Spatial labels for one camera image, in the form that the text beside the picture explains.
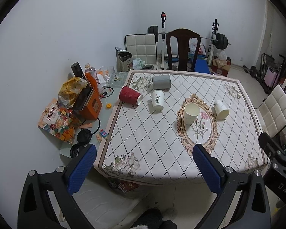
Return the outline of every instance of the bottle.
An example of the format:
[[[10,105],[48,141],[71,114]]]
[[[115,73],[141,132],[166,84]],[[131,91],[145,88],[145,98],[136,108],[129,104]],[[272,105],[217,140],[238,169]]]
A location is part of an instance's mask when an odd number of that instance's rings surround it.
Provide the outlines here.
[[[103,92],[103,88],[100,84],[95,68],[91,67],[90,64],[86,64],[85,68],[85,76],[88,83],[95,89],[95,92],[98,94],[98,96],[100,96]]]
[[[80,64],[78,62],[71,65],[71,69],[74,73],[74,76],[79,77],[79,78],[83,78],[86,80],[84,73],[82,71],[82,68],[80,67]]]

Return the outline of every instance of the table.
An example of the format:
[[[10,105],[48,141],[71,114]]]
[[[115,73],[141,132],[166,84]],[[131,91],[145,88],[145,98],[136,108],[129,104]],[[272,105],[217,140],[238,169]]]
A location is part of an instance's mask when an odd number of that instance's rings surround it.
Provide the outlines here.
[[[91,128],[87,128],[92,133],[92,138],[91,138],[91,141],[89,143],[95,145],[97,150],[98,150],[98,147],[100,145],[100,142],[96,139],[95,134],[97,134],[101,129],[105,129],[105,127],[107,125],[107,122],[109,120],[109,117],[110,117],[110,115],[112,113],[113,105],[118,100],[121,88],[120,87],[114,87],[114,86],[113,87],[105,86],[105,87],[103,87],[103,90],[104,90],[104,92],[105,91],[108,92],[108,94],[106,95],[106,97],[100,98],[101,99],[101,103],[102,103],[102,108],[101,108],[101,111],[100,111],[100,113],[98,115],[98,120],[96,120],[96,121],[86,121],[87,123],[88,122],[92,122],[93,123]],[[106,108],[106,104],[108,104],[108,103],[112,104],[112,107],[110,109]],[[79,131],[80,130],[76,130],[75,139],[74,139],[73,144],[78,143],[76,137],[77,137],[77,134],[78,134]],[[71,147],[72,146],[70,144],[68,144],[66,142],[63,142],[63,144],[62,144],[62,146],[61,146],[61,148],[59,150],[59,153],[61,155],[64,155],[66,157],[71,158],[71,156],[70,156]]]
[[[169,74],[162,111],[154,111],[151,77]],[[201,173],[192,159],[196,143],[202,144],[223,166],[250,172],[268,163],[258,145],[262,132],[254,107],[238,80],[196,72],[168,70],[130,71],[125,82],[144,96],[139,106],[117,101],[94,167],[106,177],[145,185],[199,183]],[[217,120],[212,104],[221,100],[230,110]],[[186,103],[200,106],[196,124],[184,125]]]

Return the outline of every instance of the white padded chair back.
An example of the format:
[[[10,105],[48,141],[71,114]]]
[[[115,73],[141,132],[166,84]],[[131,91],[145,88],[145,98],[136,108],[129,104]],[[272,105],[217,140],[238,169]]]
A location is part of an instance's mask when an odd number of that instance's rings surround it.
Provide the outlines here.
[[[286,94],[277,85],[261,106],[256,109],[264,132],[274,137],[286,126]]]
[[[157,64],[156,37],[154,34],[133,34],[125,36],[126,50],[132,58],[140,58],[146,64]]]

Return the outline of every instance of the white wall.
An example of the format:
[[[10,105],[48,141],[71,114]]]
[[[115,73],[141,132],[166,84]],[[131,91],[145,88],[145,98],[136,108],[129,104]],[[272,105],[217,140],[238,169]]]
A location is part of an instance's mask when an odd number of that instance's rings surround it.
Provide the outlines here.
[[[20,0],[0,25],[0,212],[17,225],[28,171],[64,165],[60,141],[37,127],[80,62],[115,65],[115,46],[135,31],[132,0]]]
[[[138,0],[140,32],[147,27],[161,25],[161,12],[165,11],[166,31],[187,28],[201,36],[210,37],[212,24],[217,18],[219,33],[231,43],[225,50],[232,62],[253,65],[264,25],[265,0]],[[202,40],[208,47],[209,40]],[[177,41],[171,40],[173,54]]]
[[[279,54],[286,56],[286,19],[276,7],[274,7],[273,13],[271,38],[272,57],[276,62],[282,63],[283,59],[279,57]],[[271,44],[269,44],[266,53],[271,54]]]
[[[265,18],[264,18],[264,28],[262,32],[262,36],[260,39],[260,48],[257,50],[255,66],[259,70],[262,54],[266,53],[268,46],[270,45],[270,33],[272,32],[273,26],[273,14],[274,7],[269,0],[265,1]]]

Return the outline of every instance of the cardboard box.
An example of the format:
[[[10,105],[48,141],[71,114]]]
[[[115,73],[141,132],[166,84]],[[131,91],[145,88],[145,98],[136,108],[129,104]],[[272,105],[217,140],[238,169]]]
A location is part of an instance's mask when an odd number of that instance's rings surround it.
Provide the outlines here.
[[[132,54],[118,47],[116,47],[116,69],[117,72],[128,72],[133,69]]]
[[[217,62],[215,61],[215,59],[213,60],[213,63],[212,63],[212,66],[211,66],[211,69],[212,71],[218,73],[218,74],[221,74],[223,76],[227,76],[228,75],[228,72],[230,70],[230,66],[231,66],[231,62],[227,60],[227,65],[224,65],[224,66],[218,66]]]

